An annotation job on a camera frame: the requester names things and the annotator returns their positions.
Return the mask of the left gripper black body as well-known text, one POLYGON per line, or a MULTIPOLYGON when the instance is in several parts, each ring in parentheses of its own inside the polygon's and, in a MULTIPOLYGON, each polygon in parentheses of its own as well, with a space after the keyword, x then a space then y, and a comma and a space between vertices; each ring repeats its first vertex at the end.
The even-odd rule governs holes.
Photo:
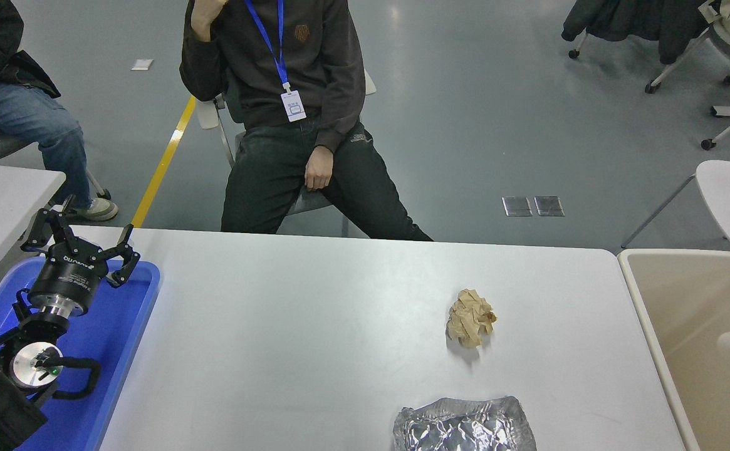
POLYGON ((89 308, 100 280, 108 273, 105 260, 99 260, 100 247, 79 247, 76 253, 66 247, 52 247, 46 262, 29 290, 28 300, 36 308, 67 301, 75 308, 89 308))

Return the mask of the person's left hand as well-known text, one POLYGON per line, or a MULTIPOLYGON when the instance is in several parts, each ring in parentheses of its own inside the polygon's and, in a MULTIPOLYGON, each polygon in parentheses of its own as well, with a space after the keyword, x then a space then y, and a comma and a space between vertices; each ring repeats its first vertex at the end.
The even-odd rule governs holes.
POLYGON ((322 145, 317 145, 305 167, 305 186, 308 191, 327 188, 333 174, 333 152, 322 145))

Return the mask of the person's right hand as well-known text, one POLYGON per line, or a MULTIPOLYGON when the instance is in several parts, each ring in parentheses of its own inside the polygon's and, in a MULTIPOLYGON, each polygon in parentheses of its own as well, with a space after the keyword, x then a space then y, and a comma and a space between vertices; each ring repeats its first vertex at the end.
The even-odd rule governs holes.
POLYGON ((206 43, 212 40, 212 23, 221 14, 227 3, 228 1, 221 0, 196 0, 193 2, 189 23, 199 42, 206 43))

